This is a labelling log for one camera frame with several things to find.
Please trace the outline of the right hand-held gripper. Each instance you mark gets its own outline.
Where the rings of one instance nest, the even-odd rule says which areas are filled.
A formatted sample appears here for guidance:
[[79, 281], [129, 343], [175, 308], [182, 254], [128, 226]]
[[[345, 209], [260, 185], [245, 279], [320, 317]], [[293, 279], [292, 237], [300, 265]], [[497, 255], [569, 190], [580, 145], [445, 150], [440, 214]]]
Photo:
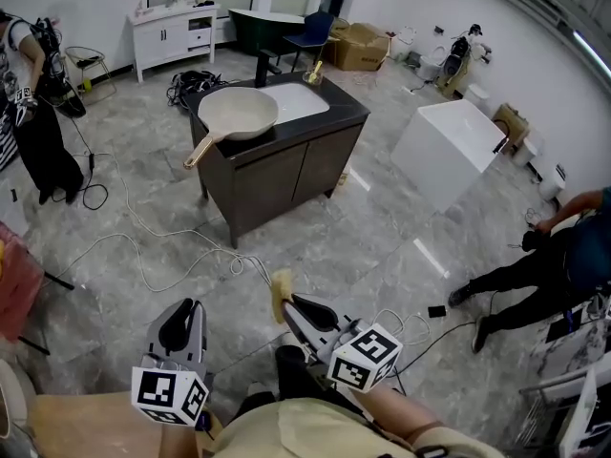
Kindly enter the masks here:
[[382, 325], [341, 318], [329, 306], [295, 295], [281, 307], [285, 322], [309, 351], [318, 384], [369, 392], [395, 367], [403, 345]]

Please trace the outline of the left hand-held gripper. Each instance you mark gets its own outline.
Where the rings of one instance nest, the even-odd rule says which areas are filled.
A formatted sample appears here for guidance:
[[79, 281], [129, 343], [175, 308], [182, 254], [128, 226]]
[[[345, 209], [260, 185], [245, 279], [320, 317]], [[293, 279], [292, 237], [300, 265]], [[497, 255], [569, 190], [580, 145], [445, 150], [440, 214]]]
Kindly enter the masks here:
[[207, 349], [206, 312], [200, 302], [187, 298], [150, 324], [147, 353], [132, 367], [131, 404], [156, 423], [195, 427], [209, 398], [210, 389], [196, 371], [157, 356], [182, 351], [190, 331], [194, 361], [202, 364]]

